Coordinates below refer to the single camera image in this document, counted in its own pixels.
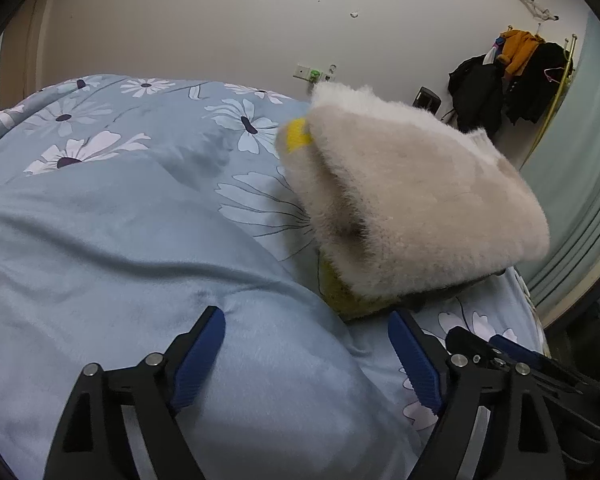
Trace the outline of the pale green curtain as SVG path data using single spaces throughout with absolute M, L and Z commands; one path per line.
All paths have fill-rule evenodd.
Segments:
M 522 167 L 550 226 L 550 249 L 518 272 L 543 320 L 600 258 L 600 20 L 588 17 L 576 74 Z

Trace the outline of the wall power socket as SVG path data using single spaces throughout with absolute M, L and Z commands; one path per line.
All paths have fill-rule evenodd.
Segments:
M 309 84 L 316 84 L 320 81 L 330 81 L 335 78 L 337 66 L 330 64 L 327 70 L 318 70 L 317 68 L 298 64 L 294 69 L 292 76 L 304 80 Z

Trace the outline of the clothes on coat rack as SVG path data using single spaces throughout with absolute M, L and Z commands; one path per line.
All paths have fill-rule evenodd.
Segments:
M 509 27 L 485 54 L 449 73 L 452 121 L 464 133 L 495 136 L 504 120 L 538 122 L 573 71 L 571 44 Z

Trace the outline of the dark green yellow folded garment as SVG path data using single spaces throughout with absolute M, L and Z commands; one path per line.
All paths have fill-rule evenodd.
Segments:
M 341 281 L 330 262 L 322 254 L 319 254 L 317 278 L 318 290 L 322 299 L 343 321 L 351 322 L 400 308 L 418 312 L 430 302 L 450 299 L 472 286 L 485 282 L 488 278 L 501 276 L 505 272 L 506 270 L 501 270 L 483 278 L 442 289 L 426 290 L 426 292 L 411 292 L 401 296 L 367 297 L 357 294 Z

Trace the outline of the blue floral duvet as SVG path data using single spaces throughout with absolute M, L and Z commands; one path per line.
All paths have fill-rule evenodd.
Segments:
M 275 140 L 309 102 L 220 82 L 94 76 L 0 112 L 0 454 L 39 479 L 87 364 L 144 366 L 221 309 L 220 352 L 176 412 L 209 479 L 404 479 L 436 419 L 388 336 L 318 290 L 309 217 Z M 515 266 L 415 312 L 538 351 Z

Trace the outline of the beige fluffy cartoon sweater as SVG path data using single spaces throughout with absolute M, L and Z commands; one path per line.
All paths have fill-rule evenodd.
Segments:
M 482 129 L 321 82 L 275 147 L 320 254 L 361 296 L 462 284 L 550 248 L 532 189 Z

